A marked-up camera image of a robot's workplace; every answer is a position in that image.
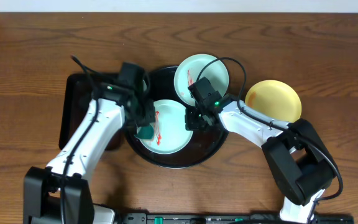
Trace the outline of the green and orange sponge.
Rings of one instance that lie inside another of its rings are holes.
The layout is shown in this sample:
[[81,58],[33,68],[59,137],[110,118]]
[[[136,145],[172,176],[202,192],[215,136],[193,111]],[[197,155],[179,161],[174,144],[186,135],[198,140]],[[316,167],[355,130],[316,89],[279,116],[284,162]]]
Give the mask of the green and orange sponge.
[[147,126],[138,127],[134,136],[138,139],[151,140],[154,138],[154,126],[149,124]]

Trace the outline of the light blue plate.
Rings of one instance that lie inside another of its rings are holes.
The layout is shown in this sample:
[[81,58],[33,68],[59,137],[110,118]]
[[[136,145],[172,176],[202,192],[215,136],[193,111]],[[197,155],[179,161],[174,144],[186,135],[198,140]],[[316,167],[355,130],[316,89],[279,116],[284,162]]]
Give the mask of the light blue plate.
[[[179,64],[173,79],[175,91],[179,98],[190,106],[195,105],[195,100],[191,97],[188,87],[196,81],[200,71],[205,65],[216,59],[208,54],[192,55]],[[208,66],[201,74],[200,78],[206,77],[212,87],[222,96],[226,93],[229,86],[228,70],[222,61],[217,61]]]
[[182,150],[190,141],[193,132],[185,129],[186,108],[177,101],[154,102],[154,138],[139,139],[150,151],[157,154],[173,154]]

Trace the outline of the yellow plate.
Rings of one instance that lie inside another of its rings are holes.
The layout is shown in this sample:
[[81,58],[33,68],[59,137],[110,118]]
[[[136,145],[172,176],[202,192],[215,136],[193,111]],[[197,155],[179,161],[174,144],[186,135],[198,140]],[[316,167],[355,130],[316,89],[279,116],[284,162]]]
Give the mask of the yellow plate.
[[278,80],[264,80],[253,85],[246,94],[248,107],[271,118],[295,122],[301,117],[301,100],[296,91]]

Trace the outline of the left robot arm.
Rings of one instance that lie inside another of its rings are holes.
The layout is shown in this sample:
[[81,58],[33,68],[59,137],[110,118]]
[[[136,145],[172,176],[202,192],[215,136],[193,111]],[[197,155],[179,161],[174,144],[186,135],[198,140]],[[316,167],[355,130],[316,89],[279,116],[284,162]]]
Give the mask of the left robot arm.
[[85,117],[60,153],[45,168],[24,177],[24,223],[114,223],[113,209],[93,203],[89,182],[103,152],[126,123],[155,121],[143,89],[106,85],[93,91]]

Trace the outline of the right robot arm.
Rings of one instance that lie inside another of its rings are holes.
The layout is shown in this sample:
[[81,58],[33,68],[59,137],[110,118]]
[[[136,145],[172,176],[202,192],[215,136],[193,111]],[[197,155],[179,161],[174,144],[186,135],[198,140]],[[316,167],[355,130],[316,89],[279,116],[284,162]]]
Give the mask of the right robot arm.
[[323,200],[338,197],[324,191],[339,169],[311,123],[270,118],[232,95],[194,93],[195,110],[185,116],[187,128],[220,126],[262,149],[273,179],[285,196],[279,218],[284,222],[312,223],[314,210]]

